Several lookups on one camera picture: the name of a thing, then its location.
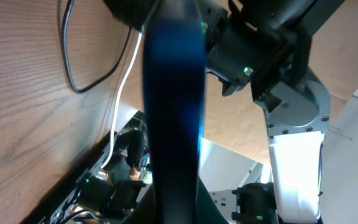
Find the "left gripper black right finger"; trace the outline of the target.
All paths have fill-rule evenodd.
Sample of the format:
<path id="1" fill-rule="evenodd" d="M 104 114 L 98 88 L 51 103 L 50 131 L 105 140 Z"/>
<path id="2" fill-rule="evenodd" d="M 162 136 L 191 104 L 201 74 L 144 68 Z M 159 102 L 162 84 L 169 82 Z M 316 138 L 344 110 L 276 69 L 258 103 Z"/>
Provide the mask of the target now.
<path id="1" fill-rule="evenodd" d="M 198 193 L 196 202 L 197 224 L 228 224 L 216 207 L 208 190 L 201 179 L 198 179 Z"/>

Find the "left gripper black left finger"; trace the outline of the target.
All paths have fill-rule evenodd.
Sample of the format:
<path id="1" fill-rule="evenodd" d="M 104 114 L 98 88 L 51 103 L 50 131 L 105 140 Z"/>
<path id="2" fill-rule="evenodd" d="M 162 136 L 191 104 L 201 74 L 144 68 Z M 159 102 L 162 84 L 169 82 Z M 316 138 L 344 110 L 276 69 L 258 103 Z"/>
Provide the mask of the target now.
<path id="1" fill-rule="evenodd" d="M 135 210 L 129 216 L 129 224 L 153 224 L 155 221 L 154 187 L 150 186 Z"/>

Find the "blue Galaxy smartphone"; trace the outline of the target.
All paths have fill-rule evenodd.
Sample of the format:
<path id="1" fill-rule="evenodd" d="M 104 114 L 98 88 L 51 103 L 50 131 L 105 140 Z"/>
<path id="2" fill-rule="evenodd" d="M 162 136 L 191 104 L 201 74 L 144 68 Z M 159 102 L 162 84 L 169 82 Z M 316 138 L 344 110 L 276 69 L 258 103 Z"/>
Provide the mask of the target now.
<path id="1" fill-rule="evenodd" d="M 147 26 L 143 95 L 157 223 L 195 223 L 205 36 L 196 1 L 159 1 Z"/>

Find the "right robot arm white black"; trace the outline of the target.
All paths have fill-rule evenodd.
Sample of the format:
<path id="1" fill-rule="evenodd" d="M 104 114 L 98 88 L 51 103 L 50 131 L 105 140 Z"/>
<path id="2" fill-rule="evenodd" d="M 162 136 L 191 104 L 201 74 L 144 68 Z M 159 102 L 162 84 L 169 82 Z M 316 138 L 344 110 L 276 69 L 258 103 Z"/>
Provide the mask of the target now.
<path id="1" fill-rule="evenodd" d="M 308 66 L 313 22 L 324 5 L 309 1 L 242 1 L 227 9 L 199 2 L 207 67 L 223 96 L 250 85 L 264 112 L 271 182 L 246 184 L 228 203 L 237 223 L 321 223 L 321 149 L 331 97 Z"/>

